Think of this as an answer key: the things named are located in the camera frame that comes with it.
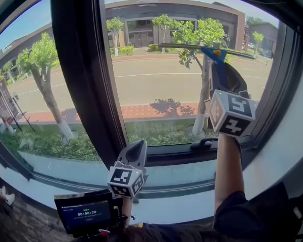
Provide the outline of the large fixed window glass pane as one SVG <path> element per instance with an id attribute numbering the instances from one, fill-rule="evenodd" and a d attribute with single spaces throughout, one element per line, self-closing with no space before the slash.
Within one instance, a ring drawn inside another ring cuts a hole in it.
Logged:
<path id="1" fill-rule="evenodd" d="M 40 1 L 42 0 L 28 1 L 23 9 L 18 12 L 16 18 L 13 19 L 7 28 L 0 34 L 0 38 L 8 38 L 9 42 L 11 42 L 17 38 L 17 32 L 19 30 L 24 30 L 24 28 L 21 27 L 22 23 L 27 21 L 35 23 L 36 19 L 33 17 L 34 13 L 28 13 L 27 10 Z M 49 36 L 55 42 L 54 33 Z M 32 126 L 57 125 L 30 72 L 24 72 L 17 67 L 16 63 L 13 64 L 11 61 L 8 61 L 4 64 L 3 68 L 0 69 L 0 80 L 1 79 L 5 80 L 11 96 L 13 95 L 13 92 L 18 94 L 19 100 L 17 102 Z M 52 67 L 51 86 L 58 108 L 68 126 L 70 127 L 71 124 L 83 125 L 83 120 L 78 114 L 75 102 L 67 85 L 65 68 L 61 66 L 60 59 L 58 59 Z M 21 129 L 23 125 L 28 125 L 20 111 L 16 120 Z M 8 131 L 9 133 L 14 134 L 16 130 L 18 130 L 14 122 L 11 124 L 11 127 L 13 128 L 13 132 L 7 130 L 0 118 L 0 133 Z M 78 136 L 77 131 L 71 127 L 70 129 L 76 138 Z M 27 152 L 19 152 L 19 154 L 20 157 L 13 155 L 0 140 L 0 161 L 5 164 L 6 168 L 21 174 L 26 179 L 46 180 L 52 183 L 61 183 L 78 187 L 93 187 L 96 189 L 106 185 L 108 169 L 102 160 L 99 162 L 80 161 L 48 156 L 36 156 Z"/>

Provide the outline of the leaning street tree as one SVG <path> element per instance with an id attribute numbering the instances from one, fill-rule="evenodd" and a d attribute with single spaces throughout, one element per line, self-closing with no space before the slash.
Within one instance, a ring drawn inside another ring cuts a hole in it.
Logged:
<path id="1" fill-rule="evenodd" d="M 54 40 L 51 39 L 48 33 L 43 32 L 41 39 L 33 43 L 31 50 L 24 49 L 18 54 L 16 65 L 20 70 L 32 74 L 60 132 L 66 141 L 69 142 L 75 136 L 58 108 L 51 86 L 51 70 L 58 59 Z"/>

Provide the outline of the black street lamp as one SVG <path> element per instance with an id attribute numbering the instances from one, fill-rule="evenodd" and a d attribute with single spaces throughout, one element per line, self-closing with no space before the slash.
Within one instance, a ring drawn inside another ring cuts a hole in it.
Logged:
<path id="1" fill-rule="evenodd" d="M 13 95 L 12 95 L 12 99 L 14 101 L 14 103 L 16 104 L 17 108 L 19 109 L 20 113 L 22 114 L 23 118 L 26 120 L 26 122 L 28 123 L 28 125 L 31 127 L 31 129 L 33 130 L 33 132 L 36 132 L 36 130 L 34 129 L 34 127 L 31 125 L 31 123 L 29 122 L 29 120 L 27 119 L 27 117 L 25 116 L 24 112 L 22 111 L 21 107 L 19 106 L 18 104 L 18 100 L 19 100 L 19 97 L 18 97 L 18 94 L 16 92 L 13 92 Z"/>

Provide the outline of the short wide window glass pane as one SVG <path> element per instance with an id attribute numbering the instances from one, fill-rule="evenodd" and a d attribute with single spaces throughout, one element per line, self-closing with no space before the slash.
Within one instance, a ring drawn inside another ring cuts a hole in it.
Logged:
<path id="1" fill-rule="evenodd" d="M 212 180 L 215 177 L 217 160 L 204 162 L 147 167 L 147 187 L 175 186 Z"/>

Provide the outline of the casement window glass pane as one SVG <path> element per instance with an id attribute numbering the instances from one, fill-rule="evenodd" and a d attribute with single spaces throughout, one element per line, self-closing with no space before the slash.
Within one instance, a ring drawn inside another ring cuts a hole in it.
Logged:
<path id="1" fill-rule="evenodd" d="M 127 0 L 103 0 L 102 19 L 107 23 L 105 5 Z M 257 31 L 264 38 L 255 59 L 227 55 L 226 61 L 245 79 L 249 96 L 255 102 L 263 99 L 271 73 L 274 53 L 280 45 L 277 40 L 280 20 L 259 6 L 243 0 L 190 0 L 219 2 L 245 13 L 245 27 L 241 50 L 222 49 L 254 56 L 255 42 L 252 33 Z M 112 58 L 112 77 L 116 84 L 124 124 L 126 122 L 186 120 L 193 125 L 201 91 L 201 70 L 193 62 L 190 68 L 180 64 L 179 48 L 161 48 L 159 44 L 147 48 L 127 46 L 118 49 L 115 56 L 111 32 L 107 34 Z"/>

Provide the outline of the street tree with sawn top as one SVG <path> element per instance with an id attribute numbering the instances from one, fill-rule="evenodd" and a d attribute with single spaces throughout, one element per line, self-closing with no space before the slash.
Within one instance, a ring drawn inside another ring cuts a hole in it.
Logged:
<path id="1" fill-rule="evenodd" d="M 175 44 L 185 45 L 201 45 L 212 47 L 213 43 L 220 44 L 224 37 L 223 25 L 219 20 L 207 18 L 198 20 L 197 26 L 191 21 L 177 21 L 173 32 L 173 40 Z M 200 136 L 204 127 L 206 118 L 206 100 L 209 95 L 209 67 L 210 60 L 207 56 L 203 57 L 201 62 L 197 56 L 197 51 L 191 48 L 184 48 L 179 52 L 180 64 L 190 68 L 195 62 L 201 70 L 201 91 L 197 108 L 196 119 L 192 128 L 194 136 Z"/>

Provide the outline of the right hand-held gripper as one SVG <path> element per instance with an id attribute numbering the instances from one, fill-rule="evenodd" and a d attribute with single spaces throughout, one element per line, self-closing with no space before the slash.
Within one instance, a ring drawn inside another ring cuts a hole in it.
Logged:
<path id="1" fill-rule="evenodd" d="M 217 64 L 209 68 L 210 102 L 207 108 L 207 128 L 231 137 L 246 136 L 256 122 L 256 103 L 250 99 L 247 84 L 240 73 L 225 63 L 230 91 L 219 90 Z"/>

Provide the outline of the green hedge bushes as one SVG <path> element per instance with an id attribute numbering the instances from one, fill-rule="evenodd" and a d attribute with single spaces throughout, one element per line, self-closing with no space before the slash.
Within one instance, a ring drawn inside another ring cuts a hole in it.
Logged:
<path id="1" fill-rule="evenodd" d="M 16 157 L 20 157 L 19 152 L 27 152 L 36 156 L 99 162 L 101 158 L 83 125 L 71 124 L 70 127 L 78 133 L 70 142 L 63 140 L 57 125 L 23 125 L 22 130 L 16 130 L 14 134 L 8 131 L 0 133 L 0 140 Z M 192 127 L 192 119 L 125 123 L 130 143 L 146 139 L 149 146 L 183 144 L 215 136 L 209 129 L 203 129 L 195 136 Z"/>

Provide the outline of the person's right forearm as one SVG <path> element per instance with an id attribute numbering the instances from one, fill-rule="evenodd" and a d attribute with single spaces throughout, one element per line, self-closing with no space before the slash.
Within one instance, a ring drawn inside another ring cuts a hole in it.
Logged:
<path id="1" fill-rule="evenodd" d="M 215 210 L 235 192 L 244 192 L 241 150 L 232 137 L 220 134 L 215 178 Z"/>

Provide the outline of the white window sill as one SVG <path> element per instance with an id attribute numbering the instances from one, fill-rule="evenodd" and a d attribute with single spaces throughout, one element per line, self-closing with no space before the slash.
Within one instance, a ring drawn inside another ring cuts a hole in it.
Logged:
<path id="1" fill-rule="evenodd" d="M 0 164 L 0 178 L 17 191 L 55 209 L 54 195 L 74 194 L 74 191 L 27 180 L 21 174 L 4 168 Z M 158 224 L 181 223 L 212 217 L 214 215 L 215 193 L 213 190 L 179 197 L 140 199 L 134 204 L 132 213 L 137 222 Z"/>

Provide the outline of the small roadside tree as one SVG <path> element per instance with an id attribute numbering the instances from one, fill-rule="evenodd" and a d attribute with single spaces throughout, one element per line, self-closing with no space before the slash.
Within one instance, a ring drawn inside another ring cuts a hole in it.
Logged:
<path id="1" fill-rule="evenodd" d="M 255 46 L 255 52 L 254 52 L 254 57 L 256 57 L 257 56 L 258 47 L 262 43 L 264 36 L 263 36 L 263 34 L 258 33 L 257 31 L 255 31 L 255 32 L 252 33 L 252 37 L 253 37 L 255 45 L 256 45 Z"/>
<path id="2" fill-rule="evenodd" d="M 171 29 L 175 29 L 177 27 L 177 21 L 168 17 L 167 14 L 163 14 L 159 17 L 155 17 L 152 19 L 152 24 L 158 27 L 162 32 L 162 39 L 160 44 L 166 43 L 166 33 Z"/>
<path id="3" fill-rule="evenodd" d="M 107 20 L 107 31 L 111 32 L 112 35 L 115 56 L 118 56 L 118 34 L 123 29 L 123 26 L 124 23 L 116 17 Z"/>

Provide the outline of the black window frame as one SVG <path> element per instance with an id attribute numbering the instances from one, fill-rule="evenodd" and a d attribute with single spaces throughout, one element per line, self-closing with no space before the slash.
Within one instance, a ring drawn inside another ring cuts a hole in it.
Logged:
<path id="1" fill-rule="evenodd" d="M 30 0 L 15 0 L 0 12 L 0 34 Z M 103 0 L 50 0 L 52 26 L 61 66 L 75 107 L 83 120 L 92 143 L 108 169 L 122 149 L 131 144 L 125 135 L 125 124 L 112 77 L 112 58 L 108 48 L 107 24 L 102 19 Z M 244 165 L 254 162 L 257 153 L 272 134 L 281 128 L 293 99 L 303 69 L 303 6 L 296 0 L 243 0 L 259 6 L 280 20 L 277 40 L 280 45 L 273 57 L 271 73 L 263 99 L 256 103 L 256 122 L 240 143 Z M 190 150 L 190 144 L 149 146 L 146 167 L 181 165 L 216 160 L 217 141 L 209 149 Z M 196 183 L 147 187 L 142 199 L 178 197 L 211 191 L 212 180 Z M 34 179 L 75 193 L 102 188 L 78 187 Z"/>

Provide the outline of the blue brass squeegee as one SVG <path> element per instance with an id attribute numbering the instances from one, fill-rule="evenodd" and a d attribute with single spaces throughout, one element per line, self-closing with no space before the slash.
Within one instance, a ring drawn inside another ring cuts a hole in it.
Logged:
<path id="1" fill-rule="evenodd" d="M 202 52 L 205 57 L 208 57 L 209 59 L 216 62 L 217 74 L 218 74 L 218 78 L 219 78 L 219 82 L 220 82 L 220 88 L 218 90 L 222 90 L 222 91 L 230 91 L 230 89 L 228 87 L 228 82 L 227 82 L 227 75 L 225 72 L 225 63 L 228 63 L 226 61 L 227 55 L 235 55 L 238 57 L 255 59 L 254 56 L 251 56 L 249 54 L 230 51 L 230 50 L 226 50 L 226 49 L 220 49 L 220 48 L 212 48 L 212 47 L 208 47 L 208 46 L 162 43 L 162 44 L 159 44 L 158 47 L 179 48 L 179 49 L 182 49 L 183 51 L 189 52 L 189 56 L 193 57 L 194 59 L 196 59 L 195 52 L 197 50 Z"/>

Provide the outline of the red notice board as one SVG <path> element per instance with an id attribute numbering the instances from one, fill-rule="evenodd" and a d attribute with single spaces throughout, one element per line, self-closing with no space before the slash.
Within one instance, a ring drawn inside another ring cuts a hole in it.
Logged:
<path id="1" fill-rule="evenodd" d="M 0 80 L 0 118 L 9 132 L 13 132 L 11 124 L 14 122 L 21 131 L 21 127 L 17 123 L 16 117 L 19 111 L 16 108 L 14 100 L 10 95 L 4 79 Z"/>

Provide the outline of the brown brick building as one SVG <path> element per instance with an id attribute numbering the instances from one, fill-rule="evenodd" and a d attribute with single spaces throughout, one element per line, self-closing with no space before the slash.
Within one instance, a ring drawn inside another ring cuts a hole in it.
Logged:
<path id="1" fill-rule="evenodd" d="M 177 21 L 190 21 L 194 26 L 198 20 L 212 18 L 223 26 L 222 45 L 226 48 L 241 50 L 245 13 L 219 2 L 204 3 L 190 0 L 127 0 L 105 5 L 106 19 L 117 18 L 123 27 L 117 34 L 117 47 L 127 46 L 147 48 L 154 44 L 172 43 L 174 30 L 162 31 L 152 20 L 161 15 Z M 17 56 L 24 49 L 31 49 L 42 33 L 53 34 L 50 0 L 42 0 L 30 7 L 28 13 L 34 13 L 35 23 L 27 21 L 21 24 L 23 31 L 17 32 L 17 38 L 0 49 L 0 69 L 11 61 L 16 63 Z"/>

